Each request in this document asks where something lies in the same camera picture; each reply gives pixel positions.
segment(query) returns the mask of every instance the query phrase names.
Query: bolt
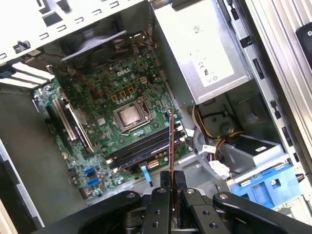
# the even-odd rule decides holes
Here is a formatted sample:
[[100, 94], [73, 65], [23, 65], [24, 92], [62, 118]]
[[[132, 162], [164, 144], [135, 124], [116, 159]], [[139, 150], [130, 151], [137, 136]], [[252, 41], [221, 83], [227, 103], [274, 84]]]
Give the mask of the bolt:
[[195, 193], [195, 190], [194, 189], [187, 189], [186, 192], [188, 194], [194, 194]]
[[127, 198], [134, 198], [136, 195], [134, 193], [130, 193], [127, 195]]
[[163, 188], [161, 188], [161, 189], [159, 189], [157, 192], [159, 192], [159, 193], [165, 193], [165, 192], [166, 192], [166, 190], [165, 190], [165, 189], [163, 189]]
[[226, 194], [220, 194], [219, 198], [221, 198], [221, 199], [228, 199], [229, 196], [227, 196]]

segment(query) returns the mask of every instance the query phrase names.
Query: power supply label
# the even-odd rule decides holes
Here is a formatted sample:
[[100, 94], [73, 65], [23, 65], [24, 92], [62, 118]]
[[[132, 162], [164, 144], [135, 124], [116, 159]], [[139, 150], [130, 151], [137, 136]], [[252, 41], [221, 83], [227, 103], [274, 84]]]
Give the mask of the power supply label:
[[196, 21], [189, 24], [192, 27], [191, 60], [199, 74], [204, 87], [212, 85], [234, 74], [229, 58], [224, 50], [218, 32], [217, 17], [213, 6], [207, 7], [205, 14], [210, 15], [210, 21]]

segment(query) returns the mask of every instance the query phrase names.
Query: green motherboard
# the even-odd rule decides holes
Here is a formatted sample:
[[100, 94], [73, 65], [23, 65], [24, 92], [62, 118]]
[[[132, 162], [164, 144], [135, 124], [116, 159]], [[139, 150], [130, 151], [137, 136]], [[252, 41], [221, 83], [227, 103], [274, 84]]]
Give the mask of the green motherboard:
[[[173, 104], [147, 47], [87, 75], [65, 67], [53, 71], [56, 79], [34, 90], [34, 100], [66, 161], [70, 182], [85, 199], [138, 179], [142, 165], [152, 171], [168, 163], [167, 149], [122, 168], [115, 168], [116, 154], [111, 156], [140, 152], [131, 146], [149, 142], [169, 126]], [[186, 139], [175, 146], [175, 158], [187, 153]]]

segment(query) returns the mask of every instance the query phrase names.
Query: cooling fan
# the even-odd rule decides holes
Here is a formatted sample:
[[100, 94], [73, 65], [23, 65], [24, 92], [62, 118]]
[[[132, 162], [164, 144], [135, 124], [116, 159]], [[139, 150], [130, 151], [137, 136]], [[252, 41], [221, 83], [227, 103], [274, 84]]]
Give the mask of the cooling fan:
[[103, 20], [59, 40], [62, 59], [81, 73], [99, 69], [132, 52], [126, 30], [116, 20]]

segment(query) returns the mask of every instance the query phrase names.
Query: cpu socket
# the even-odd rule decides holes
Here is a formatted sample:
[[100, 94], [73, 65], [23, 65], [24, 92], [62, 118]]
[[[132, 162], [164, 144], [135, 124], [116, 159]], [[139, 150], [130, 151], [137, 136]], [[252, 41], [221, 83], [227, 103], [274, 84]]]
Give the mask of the cpu socket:
[[113, 114], [122, 133], [138, 128], [153, 119], [143, 97], [114, 110]]

